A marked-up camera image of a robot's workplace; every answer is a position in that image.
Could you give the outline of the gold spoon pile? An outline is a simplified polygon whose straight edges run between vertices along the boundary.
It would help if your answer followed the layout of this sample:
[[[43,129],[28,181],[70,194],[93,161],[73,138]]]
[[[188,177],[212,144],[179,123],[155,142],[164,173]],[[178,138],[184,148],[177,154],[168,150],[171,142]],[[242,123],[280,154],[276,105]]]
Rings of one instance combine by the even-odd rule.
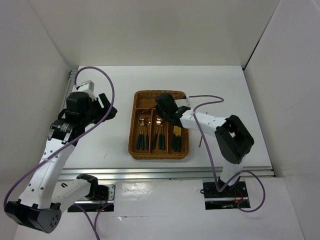
[[[139,124],[140,124],[140,147],[142,150],[145,149],[145,136],[144,136],[144,118],[139,119]]]

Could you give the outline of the gold knife pile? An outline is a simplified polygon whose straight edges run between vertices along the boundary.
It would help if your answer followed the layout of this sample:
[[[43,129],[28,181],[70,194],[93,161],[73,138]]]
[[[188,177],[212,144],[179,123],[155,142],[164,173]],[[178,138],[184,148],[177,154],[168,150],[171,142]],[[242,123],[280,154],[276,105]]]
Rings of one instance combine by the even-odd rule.
[[[176,146],[176,138],[177,138],[177,126],[173,127],[173,134],[172,134],[172,139],[171,139],[171,148],[175,149]]]
[[[176,127],[175,129],[175,139],[174,139],[174,151],[177,152],[178,150],[178,139],[179,139],[179,128]]]

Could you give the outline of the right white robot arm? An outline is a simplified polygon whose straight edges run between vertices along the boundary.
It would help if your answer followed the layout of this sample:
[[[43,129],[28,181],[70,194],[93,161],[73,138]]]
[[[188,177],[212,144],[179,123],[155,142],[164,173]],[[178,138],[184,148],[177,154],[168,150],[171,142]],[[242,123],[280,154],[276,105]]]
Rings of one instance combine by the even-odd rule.
[[[238,116],[217,117],[197,111],[205,105],[222,103],[224,101],[222,97],[209,94],[197,95],[197,97],[215,98],[216,101],[204,102],[195,108],[178,106],[173,96],[165,92],[155,98],[155,109],[169,124],[201,133],[211,163],[216,189],[223,196],[230,196],[240,179],[242,160],[250,152],[255,141]],[[217,178],[214,160],[206,139],[207,135],[216,139],[220,153],[225,159],[219,178]]]

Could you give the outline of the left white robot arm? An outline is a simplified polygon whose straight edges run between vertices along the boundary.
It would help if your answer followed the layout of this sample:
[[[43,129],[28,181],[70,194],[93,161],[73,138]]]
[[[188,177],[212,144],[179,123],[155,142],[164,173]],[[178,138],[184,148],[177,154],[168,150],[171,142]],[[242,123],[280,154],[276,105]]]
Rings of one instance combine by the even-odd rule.
[[[53,232],[62,213],[81,198],[106,203],[109,189],[92,175],[81,173],[70,183],[58,179],[88,125],[97,127],[113,119],[117,110],[104,93],[72,92],[66,108],[51,124],[45,150],[26,189],[16,201],[4,201],[5,213],[18,225],[43,233]]]

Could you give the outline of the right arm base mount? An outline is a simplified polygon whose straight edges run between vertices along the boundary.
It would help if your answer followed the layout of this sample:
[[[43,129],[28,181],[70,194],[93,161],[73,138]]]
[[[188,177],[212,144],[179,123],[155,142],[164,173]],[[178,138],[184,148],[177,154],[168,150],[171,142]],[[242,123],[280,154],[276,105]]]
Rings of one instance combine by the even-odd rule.
[[[206,210],[226,210],[251,207],[247,186],[240,181],[232,190],[218,192],[215,182],[204,182],[200,193],[204,195]]]

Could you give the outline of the gold spoon green handle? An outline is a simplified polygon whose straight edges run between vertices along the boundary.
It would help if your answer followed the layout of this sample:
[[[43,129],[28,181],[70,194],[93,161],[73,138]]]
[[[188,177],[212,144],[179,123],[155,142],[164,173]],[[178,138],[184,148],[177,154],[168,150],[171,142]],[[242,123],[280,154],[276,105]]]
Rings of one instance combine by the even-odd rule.
[[[149,150],[149,146],[150,146],[150,137],[149,137],[149,125],[151,123],[151,120],[149,118],[146,118],[144,120],[144,126],[145,126],[145,130],[146,130],[146,149]]]
[[[136,144],[136,148],[139,150],[144,150],[145,149],[145,137],[144,137],[144,118],[141,117],[138,119],[138,123],[139,123],[139,135],[138,135],[138,140],[137,140],[137,144]]]

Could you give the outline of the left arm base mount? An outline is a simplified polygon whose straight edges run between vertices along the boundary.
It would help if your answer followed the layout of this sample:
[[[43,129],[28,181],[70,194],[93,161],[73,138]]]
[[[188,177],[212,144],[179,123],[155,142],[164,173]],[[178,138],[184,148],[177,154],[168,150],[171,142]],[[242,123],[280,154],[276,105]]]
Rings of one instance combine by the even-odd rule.
[[[88,213],[113,212],[116,186],[114,184],[99,184],[98,178],[89,174],[80,174],[77,180],[89,183],[89,192],[68,208],[69,213],[80,212],[79,205]]]

